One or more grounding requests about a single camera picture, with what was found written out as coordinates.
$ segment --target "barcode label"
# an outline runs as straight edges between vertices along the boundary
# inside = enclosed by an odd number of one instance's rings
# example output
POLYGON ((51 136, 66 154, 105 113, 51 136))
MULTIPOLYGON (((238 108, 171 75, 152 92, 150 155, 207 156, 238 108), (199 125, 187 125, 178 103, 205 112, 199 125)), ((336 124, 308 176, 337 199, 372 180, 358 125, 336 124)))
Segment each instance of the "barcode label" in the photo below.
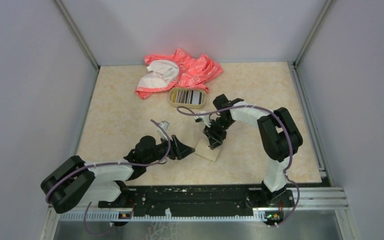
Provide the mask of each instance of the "barcode label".
POLYGON ((203 93, 194 90, 178 90, 171 96, 171 101, 178 104, 200 105, 203 100, 203 93))

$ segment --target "wire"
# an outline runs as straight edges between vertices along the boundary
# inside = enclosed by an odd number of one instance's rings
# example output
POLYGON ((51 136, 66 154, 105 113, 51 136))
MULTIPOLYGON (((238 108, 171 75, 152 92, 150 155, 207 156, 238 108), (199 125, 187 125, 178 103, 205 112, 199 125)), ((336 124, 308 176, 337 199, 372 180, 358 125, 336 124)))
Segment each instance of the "wire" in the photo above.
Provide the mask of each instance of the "wire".
POLYGON ((284 202, 282 200, 279 201, 279 212, 280 213, 284 212, 284 202))
POLYGON ((215 111, 209 111, 209 112, 203 112, 203 113, 195 113, 194 111, 192 111, 192 109, 186 107, 186 106, 178 106, 176 109, 179 113, 183 114, 183 115, 186 115, 186 116, 205 116, 205 115, 210 115, 210 114, 217 114, 217 113, 220 113, 220 112, 224 112, 224 111, 228 111, 228 110, 232 110, 232 109, 242 109, 242 108, 250 108, 250 109, 257 109, 257 110, 260 110, 260 111, 264 111, 264 112, 267 112, 269 113, 270 115, 272 115, 274 117, 274 119, 276 119, 276 121, 279 123, 280 127, 282 128, 283 132, 285 133, 285 137, 286 137, 286 141, 287 141, 287 145, 288 145, 288 148, 289 148, 289 162, 287 164, 287 166, 283 169, 283 174, 286 178, 286 180, 290 183, 292 183, 295 187, 296 187, 296 192, 297 192, 297 196, 296 196, 296 201, 295 201, 295 205, 293 206, 292 210, 290 211, 290 213, 283 219, 283 221, 281 223, 279 223, 278 225, 276 225, 276 227, 279 227, 280 225, 283 225, 288 219, 289 217, 295 212, 295 210, 297 209, 297 206, 298 206, 298 202, 300 201, 300 187, 298 186, 298 184, 289 179, 288 175, 287 175, 287 170, 289 168, 291 168, 291 165, 292 165, 292 158, 293 158, 293 155, 294 155, 294 151, 293 151, 293 148, 292 148, 292 142, 291 142, 291 137, 289 136, 289 133, 285 127, 285 125, 283 124, 283 122, 279 119, 279 117, 274 113, 272 112, 271 110, 267 109, 267 108, 264 108, 264 107, 260 107, 260 106, 254 106, 254 105, 237 105, 237 106, 230 106, 230 107, 225 107, 225 108, 222 108, 222 109, 219 109, 219 110, 215 110, 215 111), (184 111, 181 111, 181 109, 186 109, 188 110, 190 113, 188 112, 184 112, 184 111))
POLYGON ((167 158, 166 158, 166 159, 165 159, 165 162, 160 162, 160 163, 158 163, 158 164, 164 165, 164 164, 166 164, 168 161, 169 161, 169 160, 167 160, 167 158))
MULTIPOLYGON (((128 214, 129 217, 122 217, 122 219, 131 219, 132 218, 132 214, 135 211, 135 203, 131 199, 129 200, 129 202, 131 202, 133 204, 132 207, 131 207, 131 212, 128 214)), ((109 234, 110 232, 112 232, 114 230, 114 224, 112 224, 112 223, 110 223, 111 227, 108 229, 108 231, 105 231, 103 233, 94 233, 94 232, 91 232, 91 230, 89 230, 88 225, 86 223, 86 216, 88 214, 89 208, 91 207, 91 204, 92 204, 92 202, 89 202, 89 204, 86 207, 86 210, 84 211, 84 216, 83 216, 83 226, 84 226, 84 229, 86 230, 86 232, 88 234, 96 236, 96 237, 101 237, 101 236, 104 236, 104 235, 109 234)))
POLYGON ((167 134, 167 132, 156 122, 154 121, 153 119, 150 120, 153 124, 155 124, 157 126, 157 128, 159 128, 162 133, 165 135, 165 137, 168 139, 168 148, 167 148, 167 152, 164 154, 164 156, 158 160, 158 161, 155 161, 155 162, 152 162, 150 164, 142 164, 142 163, 131 163, 131 162, 103 162, 103 163, 97 163, 97 164, 91 164, 91 165, 86 165, 86 166, 82 166, 72 172, 70 172, 67 176, 63 177, 61 180, 59 180, 53 187, 51 187, 51 189, 47 192, 46 194, 46 202, 49 204, 49 198, 51 197, 52 193, 55 191, 55 189, 57 189, 63 182, 65 182, 67 179, 71 178, 72 176, 80 173, 81 171, 83 170, 86 170, 86 169, 89 169, 89 168, 98 168, 98 167, 105 167, 105 166, 112 166, 112 165, 128 165, 128 166, 141 166, 141 167, 150 167, 150 166, 154 166, 154 165, 157 165, 159 163, 161 163, 164 159, 166 159, 166 157, 169 155, 170 153, 170 148, 172 147, 171 143, 170 143, 170 137, 169 135, 167 134))
POLYGON ((89 202, 89 204, 86 207, 86 210, 84 211, 84 216, 83 216, 83 226, 84 226, 84 229, 86 230, 86 232, 90 235, 93 235, 96 237, 101 237, 101 236, 104 236, 104 235, 109 234, 112 231, 114 231, 115 228, 114 228, 114 225, 112 225, 112 224, 111 224, 111 227, 108 229, 108 231, 105 231, 103 233, 94 233, 94 232, 91 232, 89 230, 88 225, 86 224, 86 215, 88 214, 88 211, 89 211, 89 208, 91 207, 91 204, 92 204, 92 202, 89 202))

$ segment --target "metal frame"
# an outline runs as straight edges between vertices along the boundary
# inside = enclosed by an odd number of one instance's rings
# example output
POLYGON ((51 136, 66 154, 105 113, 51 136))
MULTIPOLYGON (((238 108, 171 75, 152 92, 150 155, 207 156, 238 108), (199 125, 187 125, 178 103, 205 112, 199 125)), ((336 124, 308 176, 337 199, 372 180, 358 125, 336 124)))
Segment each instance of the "metal frame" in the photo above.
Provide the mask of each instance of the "metal frame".
POLYGON ((55 4, 56 8, 64 19, 68 29, 70 29, 70 32, 73 34, 73 37, 77 41, 78 46, 83 51, 84 55, 89 59, 90 63, 92 63, 93 67, 98 71, 101 66, 98 65, 94 55, 92 54, 92 51, 90 50, 82 34, 80 34, 79 28, 74 23, 74 20, 70 16, 70 13, 67 10, 66 6, 62 2, 62 0, 52 0, 52 2, 55 4))
MULTIPOLYGON (((294 198, 298 196, 295 188, 288 188, 292 191, 294 198)), ((249 190, 261 190, 261 188, 253 187, 249 190)), ((348 202, 342 187, 305 187, 300 188, 300 201, 297 211, 319 211, 319 210, 336 210, 344 211, 348 209, 348 202)), ((90 222, 260 222, 262 214, 265 211, 277 211, 278 207, 254 207, 254 216, 206 216, 206 217, 173 217, 166 216, 133 216, 131 219, 119 219, 119 213, 128 213, 131 208, 123 209, 101 209, 92 207, 86 215, 86 220, 90 222)), ((73 210, 61 214, 60 221, 79 221, 85 216, 83 207, 75 207, 73 210)))
MULTIPOLYGON (((52 0, 56 6, 56 8, 59 10, 61 16, 63 17, 67 27, 70 29, 71 33, 73 34, 74 38, 76 39, 79 47, 82 49, 85 56, 90 60, 93 67, 96 69, 96 76, 94 83, 92 85, 92 89, 90 90, 90 99, 86 106, 86 110, 84 111, 84 117, 82 120, 82 125, 79 129, 77 136, 77 143, 75 147, 73 148, 73 153, 75 153, 78 149, 80 139, 82 137, 83 128, 86 122, 86 117, 89 110, 89 105, 92 99, 93 91, 95 88, 96 80, 98 78, 99 69, 100 66, 97 63, 92 51, 89 49, 86 41, 84 40, 83 36, 81 35, 79 29, 77 28, 74 20, 71 18, 70 13, 68 12, 67 8, 65 7, 62 0, 52 0)), ((303 86, 303 82, 301 79, 300 72, 298 70, 298 66, 302 62, 302 59, 306 55, 308 49, 310 48, 311 44, 313 43, 313 40, 315 39, 317 33, 319 32, 324 20, 326 19, 327 14, 332 9, 334 3, 336 0, 326 0, 320 14, 317 17, 317 20, 315 21, 310 33, 308 34, 307 39, 304 42, 304 45, 302 46, 296 60, 294 62, 288 62, 288 67, 292 76, 293 84, 299 99, 299 103, 303 112, 303 116, 305 118, 305 122, 308 128, 310 141, 313 145, 313 150, 316 155, 316 159, 318 161, 320 176, 323 178, 327 178, 329 183, 332 185, 334 182, 332 181, 332 176, 330 175, 329 167, 327 165, 327 158, 326 154, 323 150, 322 144, 321 144, 321 138, 319 136, 316 122, 313 118, 312 109, 305 91, 305 88, 303 86)), ((359 239, 358 237, 358 231, 355 227, 353 218, 351 216, 347 198, 345 196, 344 190, 342 187, 305 187, 304 185, 312 185, 312 184, 300 184, 300 193, 301 193, 301 199, 298 205, 297 210, 311 210, 311 211, 321 211, 321 210, 335 210, 336 218, 337 218, 337 224, 338 229, 341 232, 342 238, 345 240, 348 239, 359 239)), ((289 188, 292 190, 294 197, 297 197, 297 190, 295 188, 289 188)), ((75 208, 74 211, 83 211, 83 208, 75 208)), ((271 208, 255 208, 255 211, 267 211, 267 210, 273 210, 271 208)), ((91 207, 92 212, 102 212, 108 210, 99 210, 96 207, 91 207)), ((52 240, 54 238, 57 225, 59 220, 61 219, 61 215, 58 215, 55 213, 55 211, 52 209, 52 207, 49 207, 49 210, 46 214, 46 219, 42 228, 42 233, 40 235, 41 240, 52 240)), ((69 220, 70 217, 65 216, 64 220, 69 220)), ((138 219, 134 219, 135 221, 149 221, 149 219, 144 219, 138 217, 138 219)), ((161 218, 159 221, 169 221, 170 218, 161 218)))

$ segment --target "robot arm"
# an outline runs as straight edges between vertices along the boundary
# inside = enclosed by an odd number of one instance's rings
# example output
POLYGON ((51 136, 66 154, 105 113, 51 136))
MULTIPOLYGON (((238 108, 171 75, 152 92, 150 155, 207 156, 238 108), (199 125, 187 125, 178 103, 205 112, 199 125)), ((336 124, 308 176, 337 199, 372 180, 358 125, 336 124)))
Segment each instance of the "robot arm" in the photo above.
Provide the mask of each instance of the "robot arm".
MULTIPOLYGON (((218 110, 236 106, 252 106, 240 98, 230 101, 224 94, 216 97, 213 104, 218 110)), ((292 151, 295 154, 298 147, 303 144, 303 138, 294 120, 284 107, 273 112, 286 127, 292 143, 292 151)), ((287 184, 284 169, 289 164, 290 151, 285 133, 283 131, 278 133, 277 128, 280 125, 271 114, 252 107, 241 107, 222 111, 215 120, 210 119, 209 115, 204 115, 196 116, 195 121, 205 123, 203 133, 208 138, 210 149, 223 144, 227 136, 227 129, 235 121, 242 121, 258 128, 264 150, 272 159, 268 162, 268 172, 262 183, 263 193, 268 202, 274 202, 283 194, 287 184)))
MULTIPOLYGON (((159 126, 167 131, 169 123, 163 121, 159 126)), ((194 148, 181 143, 175 135, 171 139, 158 129, 161 143, 156 144, 152 136, 144 136, 136 144, 127 156, 115 163, 100 167, 90 167, 77 172, 72 177, 61 183, 49 196, 49 203, 58 214, 65 213, 77 205, 87 205, 90 202, 99 202, 99 208, 128 207, 131 192, 124 184, 138 178, 146 172, 147 167, 155 161, 161 160, 167 150, 168 141, 170 149, 168 158, 182 160, 195 151, 194 148), (126 165, 120 163, 140 164, 126 165)), ((40 184, 45 194, 63 178, 85 166, 94 165, 93 162, 85 162, 79 156, 72 156, 51 173, 40 184)))

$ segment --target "metal floor panel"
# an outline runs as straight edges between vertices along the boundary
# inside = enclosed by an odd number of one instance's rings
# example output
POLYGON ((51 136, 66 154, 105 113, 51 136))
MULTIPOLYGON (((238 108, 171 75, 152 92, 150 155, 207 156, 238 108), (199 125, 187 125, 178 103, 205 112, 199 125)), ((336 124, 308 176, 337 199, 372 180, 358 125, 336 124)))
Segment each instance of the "metal floor panel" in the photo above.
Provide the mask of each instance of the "metal floor panel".
MULTIPOLYGON (((88 222, 93 233, 109 229, 108 222, 88 222)), ((85 231, 82 221, 60 221, 54 240, 340 240, 334 210, 297 211, 279 228, 262 222, 130 222, 104 236, 85 231)))

